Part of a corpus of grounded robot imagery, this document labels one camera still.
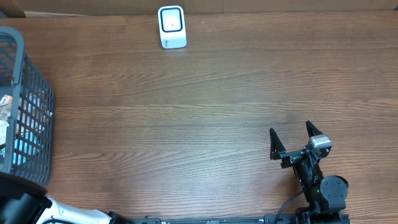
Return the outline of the orange packet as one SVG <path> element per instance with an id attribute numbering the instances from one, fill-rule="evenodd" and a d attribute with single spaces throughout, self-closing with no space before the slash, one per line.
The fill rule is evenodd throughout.
<path id="1" fill-rule="evenodd" d="M 9 104 L 12 102 L 12 96 L 10 95 L 4 95 L 1 100 L 0 100 L 0 106 Z"/>

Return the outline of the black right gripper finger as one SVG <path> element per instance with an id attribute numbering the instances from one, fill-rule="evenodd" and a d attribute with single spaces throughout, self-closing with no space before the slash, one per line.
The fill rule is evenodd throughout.
<path id="1" fill-rule="evenodd" d="M 306 124 L 308 136 L 310 138 L 323 134 L 318 128 L 315 127 L 315 125 L 310 120 L 307 120 L 305 124 Z"/>
<path id="2" fill-rule="evenodd" d="M 285 147 L 280 141 L 276 131 L 273 128 L 269 130 L 271 148 L 270 148 L 270 159 L 278 160 L 281 158 L 281 155 L 286 153 Z"/>

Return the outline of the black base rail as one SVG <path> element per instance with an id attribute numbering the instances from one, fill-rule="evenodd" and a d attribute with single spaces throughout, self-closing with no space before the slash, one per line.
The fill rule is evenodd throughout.
<path id="1" fill-rule="evenodd" d="M 165 219 L 160 218 L 134 218 L 133 224 L 275 224 L 276 215 L 264 215 L 263 217 L 237 217 L 237 218 L 185 218 Z M 296 223 L 325 223 L 325 224 L 351 224 L 349 215 L 312 215 L 309 220 L 296 214 L 280 215 L 278 224 Z"/>

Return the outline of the brown beige snack pouch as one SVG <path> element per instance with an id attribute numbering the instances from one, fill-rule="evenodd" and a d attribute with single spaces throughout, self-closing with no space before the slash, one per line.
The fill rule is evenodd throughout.
<path id="1" fill-rule="evenodd" d="M 8 120 L 8 117 L 11 115 L 11 107 L 11 103 L 1 106 L 1 120 Z M 24 105 L 24 109 L 27 110 L 27 113 L 18 111 L 17 118 L 20 119 L 24 124 L 30 124 L 32 126 L 34 124 L 36 126 L 40 124 L 47 124 L 53 115 L 51 111 L 42 113 L 32 105 Z"/>

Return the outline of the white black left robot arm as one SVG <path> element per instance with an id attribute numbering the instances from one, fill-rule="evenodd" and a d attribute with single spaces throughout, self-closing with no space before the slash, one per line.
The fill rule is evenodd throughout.
<path id="1" fill-rule="evenodd" d="M 56 201 L 47 190 L 16 175 L 1 173 L 1 223 L 132 223 L 114 212 L 85 210 Z"/>

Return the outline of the grey plastic mesh basket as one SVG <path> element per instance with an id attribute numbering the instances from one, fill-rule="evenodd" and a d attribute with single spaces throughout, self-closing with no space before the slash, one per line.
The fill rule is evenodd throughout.
<path id="1" fill-rule="evenodd" d="M 1 27 L 1 172 L 45 187 L 52 171 L 55 93 L 25 52 L 21 33 Z"/>

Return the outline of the cardboard backdrop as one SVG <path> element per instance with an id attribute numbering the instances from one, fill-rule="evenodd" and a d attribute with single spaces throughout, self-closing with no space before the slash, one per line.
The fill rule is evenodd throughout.
<path id="1" fill-rule="evenodd" d="M 382 11 L 395 9 L 397 0 L 1 0 L 1 12 L 9 17 L 151 15 L 168 5 L 187 14 Z"/>

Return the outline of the teal snack packet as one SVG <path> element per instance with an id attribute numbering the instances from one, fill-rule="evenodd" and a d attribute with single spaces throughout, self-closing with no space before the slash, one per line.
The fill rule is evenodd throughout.
<path id="1" fill-rule="evenodd" d="M 32 132 L 26 132 L 14 141 L 13 164 L 21 166 L 40 153 L 42 144 Z"/>

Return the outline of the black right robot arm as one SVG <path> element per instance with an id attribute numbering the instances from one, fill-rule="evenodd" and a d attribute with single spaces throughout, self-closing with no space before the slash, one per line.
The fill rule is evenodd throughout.
<path id="1" fill-rule="evenodd" d="M 270 159 L 280 160 L 281 168 L 293 168 L 309 209 L 314 213 L 337 213 L 346 208 L 348 181 L 338 175 L 325 177 L 320 161 L 332 148 L 331 139 L 312 124 L 306 122 L 308 143 L 301 149 L 287 152 L 274 129 L 269 130 Z"/>

